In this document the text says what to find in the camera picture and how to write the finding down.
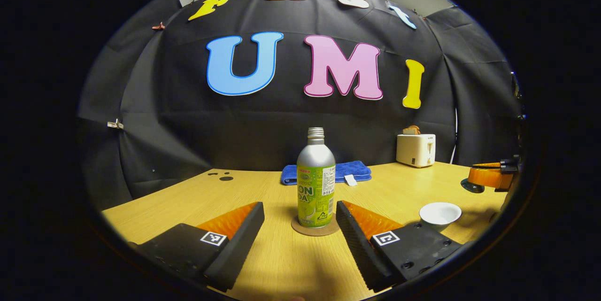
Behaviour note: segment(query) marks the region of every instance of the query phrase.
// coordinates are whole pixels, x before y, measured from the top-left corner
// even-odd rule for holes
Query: cork coaster
[[[311,237],[322,237],[324,235],[330,235],[332,233],[336,233],[337,230],[340,229],[338,226],[338,222],[336,222],[336,213],[332,213],[332,221],[328,226],[322,228],[307,228],[299,224],[298,217],[292,218],[292,222],[290,223],[292,228],[298,233],[303,235],[309,235]]]

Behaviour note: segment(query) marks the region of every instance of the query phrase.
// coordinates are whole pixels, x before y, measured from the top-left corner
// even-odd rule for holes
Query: white bowl
[[[461,216],[461,208],[448,202],[428,203],[419,210],[419,217],[428,224],[448,225]]]

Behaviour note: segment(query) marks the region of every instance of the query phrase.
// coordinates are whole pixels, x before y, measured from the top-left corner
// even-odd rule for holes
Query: towel tag
[[[346,183],[349,186],[357,186],[357,181],[354,179],[354,176],[352,174],[345,175],[344,179],[346,180]]]

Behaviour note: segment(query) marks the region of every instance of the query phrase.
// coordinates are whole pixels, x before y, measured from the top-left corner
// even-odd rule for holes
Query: white toaster
[[[397,135],[397,161],[422,168],[434,164],[436,136],[434,134]]]

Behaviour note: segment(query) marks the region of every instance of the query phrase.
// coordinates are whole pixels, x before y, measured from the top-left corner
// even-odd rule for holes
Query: blue letter u
[[[253,34],[251,40],[257,42],[257,68],[249,76],[238,77],[231,71],[234,48],[242,42],[239,36],[217,38],[207,44],[208,55],[207,82],[215,92],[239,96],[254,93],[264,88],[273,79],[275,73],[275,47],[284,38],[280,32],[260,32]]]

